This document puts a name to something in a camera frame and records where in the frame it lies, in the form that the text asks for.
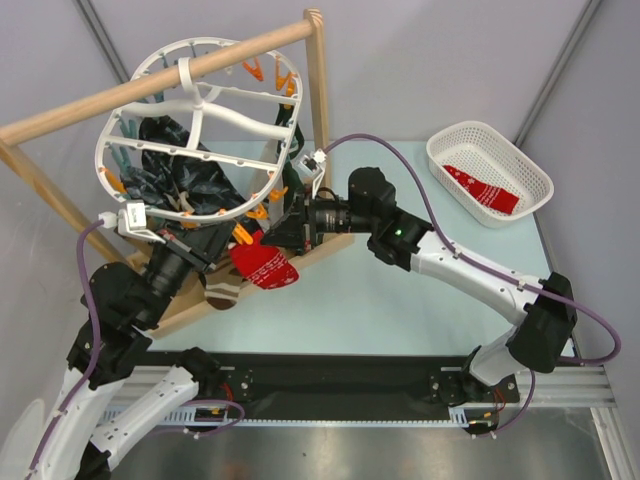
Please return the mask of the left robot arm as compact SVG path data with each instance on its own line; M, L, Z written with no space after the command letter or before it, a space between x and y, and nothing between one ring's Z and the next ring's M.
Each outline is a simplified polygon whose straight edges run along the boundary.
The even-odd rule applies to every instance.
M230 401L220 364L198 347L179 354L168 374L131 407L98 424L147 353L149 331L194 272L214 265L231 226L168 230L144 272L113 262L87 272L84 245L116 216L105 212L79 236L76 257L89 316L67 356L60 394L27 467L26 479L108 479L122 458L167 414L192 400Z

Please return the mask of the white plastic clip hanger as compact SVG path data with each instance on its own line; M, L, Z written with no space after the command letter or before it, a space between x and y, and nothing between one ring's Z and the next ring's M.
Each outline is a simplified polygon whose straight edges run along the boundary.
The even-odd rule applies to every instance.
M175 66L179 83L153 95L115 108L95 148L94 169L100 185L120 208L131 198L121 181L129 168L141 165L148 149L170 155L217 163L245 202L211 215L167 211L145 204L146 216L200 226L244 218L265 218L263 206L276 187L294 138L303 100L299 69L277 50L255 55L224 68L221 73L196 76L190 73L207 53L219 53L233 41L195 37L164 46L135 70L135 79L146 78ZM287 126L276 126L279 104L293 108ZM269 140L282 143L274 163L259 160ZM269 180L261 190L251 191L254 173L263 171Z

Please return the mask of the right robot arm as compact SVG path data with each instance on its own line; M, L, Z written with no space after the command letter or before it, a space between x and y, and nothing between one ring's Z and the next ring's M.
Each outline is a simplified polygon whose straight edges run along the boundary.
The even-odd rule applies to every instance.
M434 225L401 208L396 189L378 168L354 170L348 195L312 197L299 191L264 234L265 246L315 248L324 234L364 233L383 263L438 279L498 312L511 329L476 347L460 375L463 398L484 401L507 376L523 369L548 374L561 360L577 321L572 286L553 272L546 279L517 274L481 256L464 261Z

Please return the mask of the brown striped sock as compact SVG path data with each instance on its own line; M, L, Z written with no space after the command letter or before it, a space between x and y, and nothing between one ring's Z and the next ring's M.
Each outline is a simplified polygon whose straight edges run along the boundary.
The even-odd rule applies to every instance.
M225 311L237 304L244 277L231 266L205 275L202 282L207 303L215 310Z

